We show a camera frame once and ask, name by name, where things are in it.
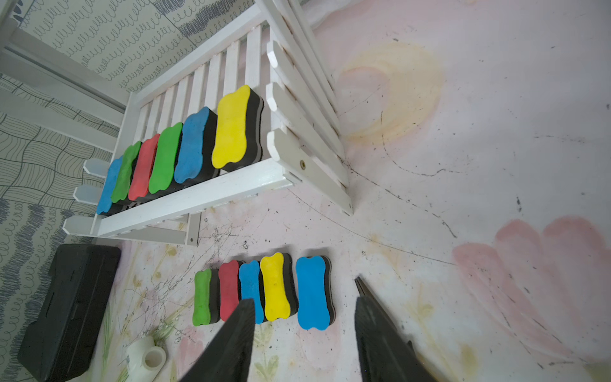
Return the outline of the green eraser top shelf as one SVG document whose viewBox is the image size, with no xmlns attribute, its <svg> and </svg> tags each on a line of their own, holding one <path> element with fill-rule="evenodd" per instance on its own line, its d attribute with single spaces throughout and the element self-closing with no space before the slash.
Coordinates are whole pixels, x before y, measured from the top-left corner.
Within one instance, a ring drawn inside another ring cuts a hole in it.
<svg viewBox="0 0 611 382">
<path fill-rule="evenodd" d="M 194 277 L 193 325 L 208 326 L 220 320 L 220 280 L 218 270 L 209 268 Z"/>
</svg>

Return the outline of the blue eraser top shelf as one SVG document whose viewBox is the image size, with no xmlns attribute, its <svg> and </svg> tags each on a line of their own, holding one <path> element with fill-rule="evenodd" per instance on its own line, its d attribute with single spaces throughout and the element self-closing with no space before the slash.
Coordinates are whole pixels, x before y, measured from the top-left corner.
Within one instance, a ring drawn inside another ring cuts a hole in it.
<svg viewBox="0 0 611 382">
<path fill-rule="evenodd" d="M 263 278 L 257 260 L 240 266 L 239 279 L 242 299 L 253 299 L 256 312 L 256 324 L 265 322 Z"/>
<path fill-rule="evenodd" d="M 329 258 L 299 258 L 295 270 L 298 281 L 299 326 L 304 330 L 327 330 L 335 320 Z"/>
</svg>

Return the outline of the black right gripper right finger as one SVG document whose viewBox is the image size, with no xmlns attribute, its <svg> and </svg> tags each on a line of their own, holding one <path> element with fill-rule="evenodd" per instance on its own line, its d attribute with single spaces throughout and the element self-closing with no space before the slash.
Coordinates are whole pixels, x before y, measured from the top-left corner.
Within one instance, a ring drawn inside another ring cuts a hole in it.
<svg viewBox="0 0 611 382">
<path fill-rule="evenodd" d="M 369 297 L 356 300 L 355 331 L 363 381 L 435 380 Z"/>
</svg>

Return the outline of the yellow eraser top shelf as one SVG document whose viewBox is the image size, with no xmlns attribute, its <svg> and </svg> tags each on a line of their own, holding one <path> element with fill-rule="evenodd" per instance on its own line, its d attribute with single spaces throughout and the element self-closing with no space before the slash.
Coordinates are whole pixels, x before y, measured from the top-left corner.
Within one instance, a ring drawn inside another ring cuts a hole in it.
<svg viewBox="0 0 611 382">
<path fill-rule="evenodd" d="M 298 296 L 293 277 L 292 258 L 287 253 L 277 252 L 260 262 L 263 276 L 265 317 L 273 322 L 287 319 L 298 312 Z"/>
</svg>

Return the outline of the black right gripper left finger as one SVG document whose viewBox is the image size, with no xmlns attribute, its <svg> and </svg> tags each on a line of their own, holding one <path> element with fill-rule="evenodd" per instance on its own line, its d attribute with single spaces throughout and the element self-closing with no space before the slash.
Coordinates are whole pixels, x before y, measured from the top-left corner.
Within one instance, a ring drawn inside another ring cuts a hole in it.
<svg viewBox="0 0 611 382">
<path fill-rule="evenodd" d="M 247 381 L 255 326 L 254 300 L 241 300 L 181 381 Z"/>
</svg>

